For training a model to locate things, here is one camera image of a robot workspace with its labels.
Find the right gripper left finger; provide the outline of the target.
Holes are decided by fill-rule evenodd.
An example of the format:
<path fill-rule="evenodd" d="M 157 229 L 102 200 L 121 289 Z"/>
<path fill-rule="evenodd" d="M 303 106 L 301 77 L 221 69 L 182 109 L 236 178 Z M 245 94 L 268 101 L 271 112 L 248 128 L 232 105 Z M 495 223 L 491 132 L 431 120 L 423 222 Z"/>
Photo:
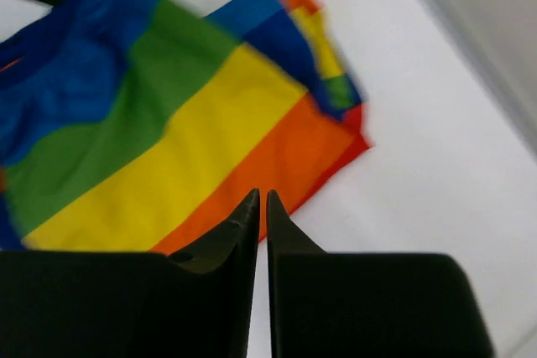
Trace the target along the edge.
<path fill-rule="evenodd" d="M 244 357 L 260 194 L 155 252 L 3 252 L 4 357 Z"/>

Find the rainbow striped shorts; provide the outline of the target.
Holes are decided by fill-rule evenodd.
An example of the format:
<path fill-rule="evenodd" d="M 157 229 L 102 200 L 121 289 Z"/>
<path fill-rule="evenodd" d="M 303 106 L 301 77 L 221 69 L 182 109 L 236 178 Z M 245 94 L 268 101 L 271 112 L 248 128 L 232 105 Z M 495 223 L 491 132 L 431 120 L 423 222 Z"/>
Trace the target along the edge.
<path fill-rule="evenodd" d="M 62 0 L 1 45 L 1 247 L 173 252 L 368 150 L 316 0 Z"/>

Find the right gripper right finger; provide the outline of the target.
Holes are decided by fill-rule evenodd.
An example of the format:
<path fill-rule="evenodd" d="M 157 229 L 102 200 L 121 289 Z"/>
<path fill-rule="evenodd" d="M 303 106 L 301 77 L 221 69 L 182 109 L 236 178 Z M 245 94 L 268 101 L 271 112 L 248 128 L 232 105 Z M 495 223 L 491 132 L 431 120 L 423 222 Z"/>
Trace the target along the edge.
<path fill-rule="evenodd" d="M 275 357 L 492 357 L 461 266 L 441 253 L 327 252 L 266 204 Z"/>

